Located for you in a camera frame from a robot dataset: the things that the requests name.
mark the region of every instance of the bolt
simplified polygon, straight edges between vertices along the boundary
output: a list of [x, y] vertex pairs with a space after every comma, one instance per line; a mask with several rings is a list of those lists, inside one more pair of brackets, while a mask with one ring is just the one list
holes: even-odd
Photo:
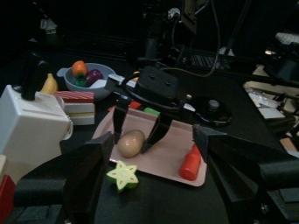
[[66, 220], [66, 221], [64, 221], [64, 224], [71, 224], [71, 221], [70, 221], [70, 220]]
[[261, 211], [263, 214], [267, 214], [270, 212], [270, 208], [267, 204], [261, 204]]
[[182, 63], [186, 64], [187, 63], [187, 57], [182, 58]]

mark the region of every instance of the red object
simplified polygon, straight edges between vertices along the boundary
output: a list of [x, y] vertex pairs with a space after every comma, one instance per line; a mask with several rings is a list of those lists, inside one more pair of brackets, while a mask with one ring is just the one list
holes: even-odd
[[138, 101], [131, 101], [130, 103], [130, 108], [131, 109], [138, 109], [142, 106], [142, 103], [139, 103]]
[[191, 147], [191, 152], [186, 155], [179, 170], [183, 179], [194, 181], [198, 178], [198, 172], [202, 165], [202, 154], [196, 144]]
[[0, 223], [6, 222], [8, 214], [15, 208], [15, 182], [8, 175], [4, 175], [0, 186]]
[[58, 91], [54, 95], [59, 96], [64, 102], [94, 103], [95, 101], [95, 94], [92, 92]]
[[130, 103], [131, 109], [138, 109], [140, 106], [142, 106], [142, 103], [139, 103], [138, 101], [131, 101], [131, 103]]

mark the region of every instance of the bowl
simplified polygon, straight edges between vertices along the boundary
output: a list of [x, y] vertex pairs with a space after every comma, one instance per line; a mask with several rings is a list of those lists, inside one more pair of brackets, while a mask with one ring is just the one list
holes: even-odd
[[[86, 65], [87, 65], [88, 71], [92, 69], [98, 69], [103, 73], [106, 81], [108, 80], [108, 75], [116, 73], [112, 68], [102, 64], [86, 63]], [[62, 68], [58, 72], [58, 76], [64, 77], [66, 86], [70, 91], [92, 92], [95, 94], [95, 102], [102, 101], [111, 94], [111, 91], [104, 89], [106, 85], [96, 88], [79, 87], [74, 85], [76, 77], [72, 74], [71, 67]]]

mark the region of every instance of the orange fruit toy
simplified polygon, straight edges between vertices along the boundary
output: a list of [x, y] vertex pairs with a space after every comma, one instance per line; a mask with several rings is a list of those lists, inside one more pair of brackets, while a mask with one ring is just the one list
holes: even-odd
[[71, 66], [71, 72], [76, 77], [86, 76], [88, 72], [87, 65], [83, 60], [78, 60]]

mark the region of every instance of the green toy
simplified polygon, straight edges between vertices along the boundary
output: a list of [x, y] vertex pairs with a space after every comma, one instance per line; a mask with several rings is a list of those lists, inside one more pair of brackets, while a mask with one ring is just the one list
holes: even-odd
[[108, 180], [116, 184], [118, 192], [122, 193], [126, 188], [135, 188], [139, 181], [136, 178], [136, 165], [126, 165], [118, 161], [116, 169], [107, 173]]

